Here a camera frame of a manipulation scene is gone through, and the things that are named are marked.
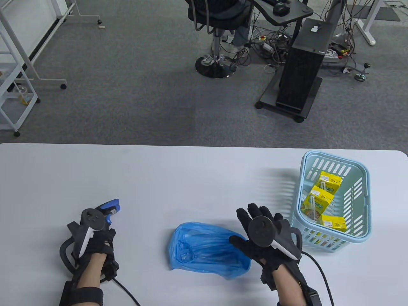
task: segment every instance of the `computer tower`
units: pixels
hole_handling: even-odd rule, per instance
[[[306,18],[289,50],[276,106],[301,112],[331,41],[333,25]]]

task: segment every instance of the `jeans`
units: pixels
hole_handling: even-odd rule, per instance
[[[239,0],[233,7],[227,9],[226,11],[220,13],[210,13],[210,17],[215,19],[232,19],[235,16],[239,15],[246,7],[250,6],[251,2],[246,0]],[[206,12],[199,11],[200,14],[206,15]],[[220,35],[224,34],[225,30],[220,31]],[[248,42],[249,36],[249,24],[248,27],[241,26],[235,30],[234,39],[232,44],[236,47],[241,47]]]

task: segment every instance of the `blue plastic bag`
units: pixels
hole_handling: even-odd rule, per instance
[[[170,241],[169,255],[173,269],[215,273],[235,278],[248,272],[251,260],[229,243],[237,235],[225,228],[188,222],[179,225]]]

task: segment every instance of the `light blue basket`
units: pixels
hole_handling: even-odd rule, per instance
[[[334,201],[324,215],[344,217],[347,224],[345,233],[316,224],[300,211],[301,204],[322,171],[343,177]],[[302,158],[299,192],[291,224],[302,232],[304,244],[328,252],[338,251],[350,242],[365,242],[371,234],[370,178],[367,168],[359,162],[319,151],[306,153]]]

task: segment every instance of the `hand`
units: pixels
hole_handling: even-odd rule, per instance
[[[258,208],[258,206],[253,203],[248,204],[248,212],[252,218],[261,215],[269,218],[278,230],[282,228],[282,225],[290,227],[288,220],[283,219],[283,216],[280,213],[277,213],[274,217],[272,217],[269,209],[267,209],[265,206]],[[252,221],[252,218],[249,217],[248,213],[243,208],[237,209],[237,217],[248,235],[248,226]],[[241,237],[231,236],[229,242],[237,249],[240,249],[246,256],[259,263],[262,266],[264,273],[270,274],[277,270],[281,264],[294,261],[284,255],[284,253],[281,251],[274,249],[271,246],[266,248],[257,246],[253,241],[251,241],[251,239],[245,241]]]
[[[93,232],[93,238],[89,240],[84,255],[79,259],[81,265],[81,261],[88,262],[90,258],[94,258],[95,255],[105,255],[102,268],[102,274],[105,275],[105,278],[102,281],[109,281],[116,277],[116,271],[119,269],[119,265],[115,261],[115,255],[113,253],[113,238],[115,235],[116,231],[113,228],[108,231],[101,230]]]

